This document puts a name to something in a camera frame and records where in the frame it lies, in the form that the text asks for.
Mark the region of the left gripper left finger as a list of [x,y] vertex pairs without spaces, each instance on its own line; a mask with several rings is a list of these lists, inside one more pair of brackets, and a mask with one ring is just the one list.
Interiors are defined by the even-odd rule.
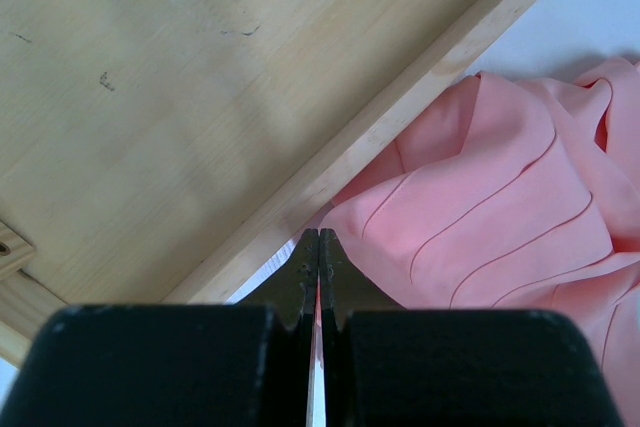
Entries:
[[240,301],[270,314],[260,347],[259,426],[304,426],[319,267],[319,231],[305,230],[284,264]]

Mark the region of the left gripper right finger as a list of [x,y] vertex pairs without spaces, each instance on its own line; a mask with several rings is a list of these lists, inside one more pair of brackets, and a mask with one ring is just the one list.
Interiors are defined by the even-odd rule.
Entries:
[[355,398],[350,318],[400,305],[351,262],[332,229],[320,230],[318,273],[326,424],[350,426]]

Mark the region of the pink skirt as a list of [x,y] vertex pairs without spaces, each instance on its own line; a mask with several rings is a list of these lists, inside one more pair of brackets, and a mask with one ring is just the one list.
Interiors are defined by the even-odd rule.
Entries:
[[639,422],[639,67],[447,88],[333,200],[323,226],[409,308],[540,308],[588,339]]

